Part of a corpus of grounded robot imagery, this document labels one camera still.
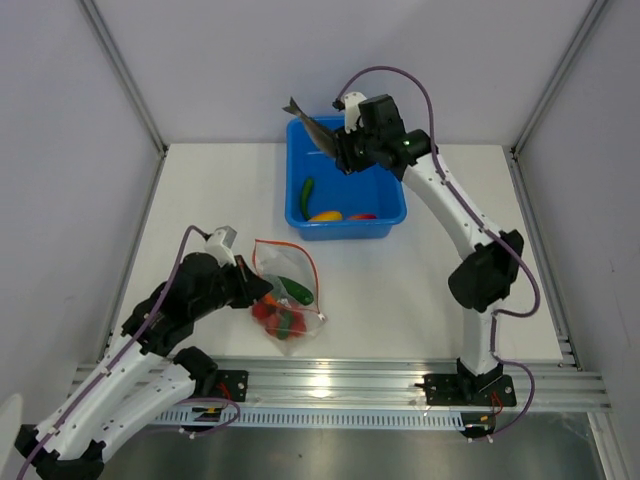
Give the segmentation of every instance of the white wall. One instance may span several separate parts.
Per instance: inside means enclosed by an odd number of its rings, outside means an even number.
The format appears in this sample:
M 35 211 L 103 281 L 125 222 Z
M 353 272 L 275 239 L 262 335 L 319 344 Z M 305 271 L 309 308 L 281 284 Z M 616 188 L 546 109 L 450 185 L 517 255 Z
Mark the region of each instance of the white wall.
M 640 3 L 617 0 L 525 151 L 586 366 L 640 452 Z M 634 460 L 640 472 L 637 455 Z
M 34 422 L 95 355 L 157 158 L 73 0 L 0 2 L 0 66 L 0 403 Z
M 418 76 L 439 140 L 513 144 L 591 0 L 99 0 L 169 142 L 279 140 L 293 95 L 310 113 L 378 63 Z M 393 95 L 426 128 L 420 94 L 388 73 L 357 87 Z

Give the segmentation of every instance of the plastic bag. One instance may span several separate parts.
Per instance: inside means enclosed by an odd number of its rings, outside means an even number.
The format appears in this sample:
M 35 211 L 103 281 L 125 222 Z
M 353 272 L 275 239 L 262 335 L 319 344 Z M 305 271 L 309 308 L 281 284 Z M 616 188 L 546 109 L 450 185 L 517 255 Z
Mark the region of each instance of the plastic bag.
M 276 346 L 290 355 L 326 322 L 318 307 L 318 272 L 309 254 L 293 243 L 256 240 L 255 272 L 273 285 L 251 315 Z

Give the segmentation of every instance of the white table surface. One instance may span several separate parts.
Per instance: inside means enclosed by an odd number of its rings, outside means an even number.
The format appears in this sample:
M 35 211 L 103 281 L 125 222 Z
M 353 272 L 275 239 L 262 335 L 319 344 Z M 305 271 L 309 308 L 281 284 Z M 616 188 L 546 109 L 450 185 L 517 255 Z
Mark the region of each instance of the white table surface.
M 484 213 L 504 230 L 528 237 L 499 146 L 441 146 L 452 173 Z M 429 209 L 408 189 L 409 213 L 387 238 L 304 242 L 284 219 L 284 144 L 174 144 L 169 149 L 120 309 L 116 332 L 134 306 L 169 274 L 185 228 L 231 225 L 234 252 L 250 261 L 254 239 L 303 245 L 318 267 L 320 306 L 329 321 L 294 353 L 311 358 L 453 359 L 462 343 L 462 309 L 447 287 L 460 262 Z M 187 252 L 201 250 L 193 235 Z M 539 278 L 531 248 L 525 261 Z M 527 310 L 533 294 L 520 272 L 506 306 Z M 196 324 L 180 346 L 215 356 L 280 357 L 247 310 L 225 308 Z M 503 358 L 561 358 L 545 298 L 529 319 L 504 318 Z

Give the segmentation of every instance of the green pepper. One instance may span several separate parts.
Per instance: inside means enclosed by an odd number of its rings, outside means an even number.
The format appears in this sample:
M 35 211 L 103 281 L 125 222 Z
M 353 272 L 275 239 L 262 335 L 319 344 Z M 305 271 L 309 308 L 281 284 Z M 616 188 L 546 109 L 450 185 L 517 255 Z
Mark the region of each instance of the green pepper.
M 289 310 L 280 311 L 280 323 L 278 324 L 278 329 L 276 330 L 276 338 L 278 340 L 286 340 L 289 337 L 294 320 L 295 318 L 293 316 L 293 313 L 291 313 Z
M 307 221 L 311 218 L 311 215 L 309 215 L 309 197 L 313 192 L 313 183 L 313 178 L 307 177 L 300 192 L 300 211 L 302 212 L 302 217 Z
M 287 291 L 287 293 L 299 304 L 301 305 L 311 305 L 313 303 L 313 293 L 300 285 L 298 282 L 291 280 L 287 277 L 278 277 L 282 282 L 282 286 Z

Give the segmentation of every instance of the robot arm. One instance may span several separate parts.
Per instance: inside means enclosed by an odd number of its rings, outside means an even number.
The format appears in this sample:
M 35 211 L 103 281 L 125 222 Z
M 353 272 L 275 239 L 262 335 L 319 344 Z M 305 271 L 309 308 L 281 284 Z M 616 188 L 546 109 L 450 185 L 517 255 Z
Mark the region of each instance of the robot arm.
M 272 289 L 232 254 L 234 238 L 230 227 L 208 235 L 209 253 L 182 260 L 151 323 L 141 331 L 164 283 L 135 307 L 109 353 L 74 394 L 35 428 L 23 425 L 16 447 L 42 478 L 98 478 L 104 462 L 158 414 L 189 397 L 212 396 L 217 365 L 191 347 L 178 352 L 156 381 L 122 402 L 142 376 L 193 333 L 197 320 L 227 305 L 247 308 Z
M 499 379 L 510 382 L 503 378 L 502 365 L 491 351 L 491 324 L 492 312 L 509 295 L 518 272 L 517 261 L 490 232 L 500 232 L 500 239 L 518 255 L 524 240 L 517 230 L 506 233 L 481 213 L 439 152 L 437 164 L 434 162 L 429 136 L 422 130 L 405 131 L 390 96 L 366 99 L 352 92 L 342 98 L 340 106 L 345 110 L 345 126 L 335 132 L 338 169 L 350 174 L 379 164 L 391 171 L 433 211 L 456 247 L 462 263 L 448 284 L 464 309 L 464 339 L 458 373 L 451 383 L 466 404 L 483 405 L 488 386 Z M 481 218 L 483 228 L 472 215 Z M 446 405 L 454 396 L 444 393 L 444 400 L 433 397 L 431 404 Z M 515 397 L 503 400 L 511 405 Z

